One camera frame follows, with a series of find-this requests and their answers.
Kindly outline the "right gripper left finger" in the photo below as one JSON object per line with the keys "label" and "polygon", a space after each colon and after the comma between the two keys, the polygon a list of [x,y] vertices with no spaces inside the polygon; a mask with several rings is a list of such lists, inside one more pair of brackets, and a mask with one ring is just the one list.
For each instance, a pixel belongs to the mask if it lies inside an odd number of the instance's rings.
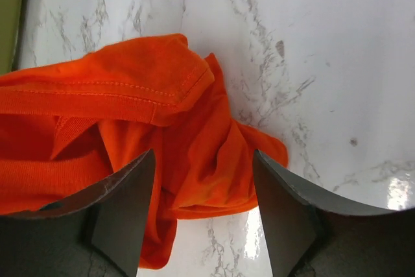
{"label": "right gripper left finger", "polygon": [[38,211],[1,217],[2,276],[135,276],[156,159],[118,172]]}

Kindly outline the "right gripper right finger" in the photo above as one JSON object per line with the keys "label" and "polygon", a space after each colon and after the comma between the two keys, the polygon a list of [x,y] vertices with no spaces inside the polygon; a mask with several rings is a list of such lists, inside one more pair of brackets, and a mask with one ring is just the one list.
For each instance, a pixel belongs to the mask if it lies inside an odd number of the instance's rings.
{"label": "right gripper right finger", "polygon": [[413,276],[414,210],[388,210],[328,191],[253,157],[273,276]]}

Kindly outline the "orange t shirt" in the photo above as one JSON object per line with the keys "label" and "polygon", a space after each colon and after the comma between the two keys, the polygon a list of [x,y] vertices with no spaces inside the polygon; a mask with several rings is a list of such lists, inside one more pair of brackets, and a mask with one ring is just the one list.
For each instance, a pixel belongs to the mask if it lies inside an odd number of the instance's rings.
{"label": "orange t shirt", "polygon": [[1,213],[36,211],[156,157],[139,266],[169,261],[177,222],[257,206],[252,158],[286,146],[235,120],[222,70],[182,34],[136,38],[1,77]]}

